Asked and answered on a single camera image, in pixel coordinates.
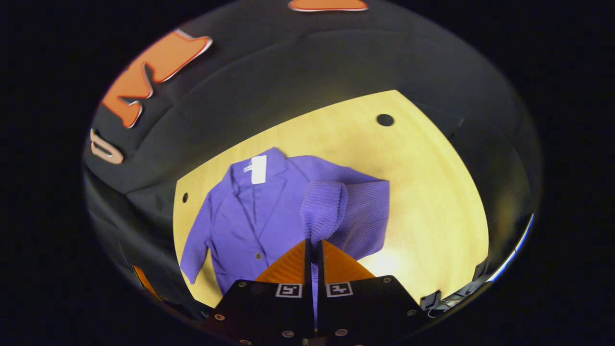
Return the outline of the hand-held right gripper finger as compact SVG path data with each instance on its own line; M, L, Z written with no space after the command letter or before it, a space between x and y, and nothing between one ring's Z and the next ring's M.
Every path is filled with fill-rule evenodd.
M325 344L399 344L428 326L395 276L372 274L327 241L317 252L316 329Z
M255 280L236 280L204 322L227 344L305 344L315 323L310 243L300 241Z

